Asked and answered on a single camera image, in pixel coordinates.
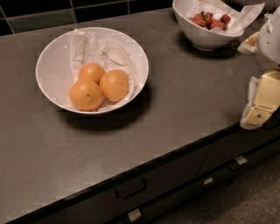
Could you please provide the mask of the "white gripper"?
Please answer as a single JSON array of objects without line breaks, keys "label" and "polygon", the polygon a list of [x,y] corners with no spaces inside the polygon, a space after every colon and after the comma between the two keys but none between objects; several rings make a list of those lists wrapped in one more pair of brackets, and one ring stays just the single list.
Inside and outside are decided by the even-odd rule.
[{"label": "white gripper", "polygon": [[[240,53],[255,53],[259,64],[268,70],[280,69],[280,7],[262,26],[240,43]],[[280,72],[267,71],[248,84],[248,103],[242,112],[240,126],[245,130],[262,127],[280,107]]]}]

